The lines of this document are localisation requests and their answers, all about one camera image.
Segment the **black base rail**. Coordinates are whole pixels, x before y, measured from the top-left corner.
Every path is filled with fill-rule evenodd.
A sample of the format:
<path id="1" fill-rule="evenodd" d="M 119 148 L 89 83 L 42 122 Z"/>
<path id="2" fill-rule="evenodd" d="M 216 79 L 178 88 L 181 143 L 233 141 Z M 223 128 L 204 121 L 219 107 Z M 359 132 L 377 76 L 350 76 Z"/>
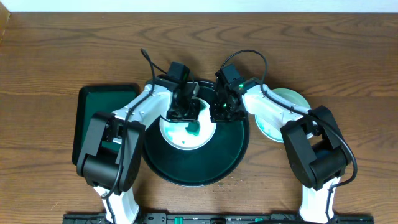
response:
<path id="1" fill-rule="evenodd" d="M 299 215 L 273 213 L 268 215 L 187 215 L 144 213 L 137 216 L 134 224 L 245 224 L 245 223 L 305 223 Z M 103 213 L 64 214 L 63 224 L 109 223 Z"/>

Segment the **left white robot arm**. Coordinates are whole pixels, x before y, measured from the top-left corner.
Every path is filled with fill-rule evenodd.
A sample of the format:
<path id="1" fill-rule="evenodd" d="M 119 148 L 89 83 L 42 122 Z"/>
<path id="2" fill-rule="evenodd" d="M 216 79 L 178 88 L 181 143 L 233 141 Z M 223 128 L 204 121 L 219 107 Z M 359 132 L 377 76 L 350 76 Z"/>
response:
<path id="1" fill-rule="evenodd" d="M 134 223 L 139 206 L 132 185 L 141 163 L 146 129 L 160 116 L 173 123 L 199 115 L 198 82 L 156 77 L 142 93 L 112 112 L 96 110 L 75 153 L 76 172 L 101 197 L 109 223 Z"/>

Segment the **rectangular dark green tray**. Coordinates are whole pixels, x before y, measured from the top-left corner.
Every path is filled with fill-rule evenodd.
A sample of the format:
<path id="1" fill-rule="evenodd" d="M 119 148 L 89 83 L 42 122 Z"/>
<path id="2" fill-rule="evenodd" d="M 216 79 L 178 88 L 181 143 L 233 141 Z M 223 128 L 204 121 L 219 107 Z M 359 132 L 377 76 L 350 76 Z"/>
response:
<path id="1" fill-rule="evenodd" d="M 139 94 L 137 84 L 88 85 L 80 89 L 76 111 L 72 162 L 77 165 L 91 117 L 102 111 L 111 113 L 130 103 Z"/>

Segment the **green sponge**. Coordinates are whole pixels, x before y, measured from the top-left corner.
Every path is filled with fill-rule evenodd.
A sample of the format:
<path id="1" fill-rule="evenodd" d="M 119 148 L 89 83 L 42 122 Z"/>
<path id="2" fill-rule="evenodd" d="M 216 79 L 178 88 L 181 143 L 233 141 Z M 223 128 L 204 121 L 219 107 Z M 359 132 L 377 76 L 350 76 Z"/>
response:
<path id="1" fill-rule="evenodd" d="M 188 134 L 198 136 L 200 134 L 200 123 L 198 121 L 189 122 L 185 130 Z"/>

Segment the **round dark green tray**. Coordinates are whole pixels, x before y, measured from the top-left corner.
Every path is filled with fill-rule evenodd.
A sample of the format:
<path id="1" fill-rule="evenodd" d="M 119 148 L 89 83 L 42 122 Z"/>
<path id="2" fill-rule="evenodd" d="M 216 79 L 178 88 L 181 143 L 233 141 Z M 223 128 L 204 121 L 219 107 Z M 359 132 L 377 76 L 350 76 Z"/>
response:
<path id="1" fill-rule="evenodd" d="M 201 80 L 198 98 L 211 103 L 215 97 L 214 83 Z M 216 131 L 204 146 L 185 151 L 168 144 L 160 133 L 160 118 L 147 129 L 143 158 L 161 178 L 177 185 L 203 186 L 215 183 L 230 174 L 246 153 L 249 143 L 249 122 L 216 123 Z"/>

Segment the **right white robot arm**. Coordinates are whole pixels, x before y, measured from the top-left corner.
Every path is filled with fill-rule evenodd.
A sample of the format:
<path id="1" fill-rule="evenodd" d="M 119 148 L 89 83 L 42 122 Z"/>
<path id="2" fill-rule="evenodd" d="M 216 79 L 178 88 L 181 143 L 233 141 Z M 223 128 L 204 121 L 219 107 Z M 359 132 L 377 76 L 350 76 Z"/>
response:
<path id="1" fill-rule="evenodd" d="M 356 158 L 342 137 L 331 111 L 299 106 L 259 80 L 214 87 L 211 121 L 230 122 L 253 114 L 280 130 L 294 175 L 303 185 L 300 216 L 306 222 L 331 223 L 335 189 L 358 173 Z"/>

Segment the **white plate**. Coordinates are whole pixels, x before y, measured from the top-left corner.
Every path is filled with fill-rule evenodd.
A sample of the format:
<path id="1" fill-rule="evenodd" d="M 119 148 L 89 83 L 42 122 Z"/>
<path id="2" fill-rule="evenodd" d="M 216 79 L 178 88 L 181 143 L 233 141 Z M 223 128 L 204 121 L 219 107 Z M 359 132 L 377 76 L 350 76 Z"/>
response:
<path id="1" fill-rule="evenodd" d="M 210 121 L 209 103 L 201 98 L 198 99 L 200 100 L 200 112 L 196 120 L 200 123 L 200 134 L 198 136 L 186 132 L 185 128 L 189 122 L 172 123 L 163 119 L 163 117 L 160 118 L 159 126 L 162 137 L 168 144 L 177 149 L 185 151 L 198 149 L 209 142 L 216 131 L 216 123 Z"/>

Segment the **pale green plate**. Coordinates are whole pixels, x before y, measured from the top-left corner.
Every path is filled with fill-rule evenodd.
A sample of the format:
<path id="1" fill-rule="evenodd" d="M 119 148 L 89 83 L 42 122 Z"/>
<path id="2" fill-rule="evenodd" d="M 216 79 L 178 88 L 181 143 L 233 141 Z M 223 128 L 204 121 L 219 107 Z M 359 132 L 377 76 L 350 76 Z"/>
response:
<path id="1" fill-rule="evenodd" d="M 287 88 L 276 88 L 273 89 L 273 92 L 285 98 L 286 100 L 295 103 L 296 105 L 310 108 L 310 104 L 308 103 L 308 101 L 296 91 Z M 266 120 L 258 117 L 257 115 L 255 115 L 254 118 L 256 120 L 258 128 L 266 137 L 273 141 L 283 143 L 280 129 L 276 129 L 275 127 L 271 126 Z"/>

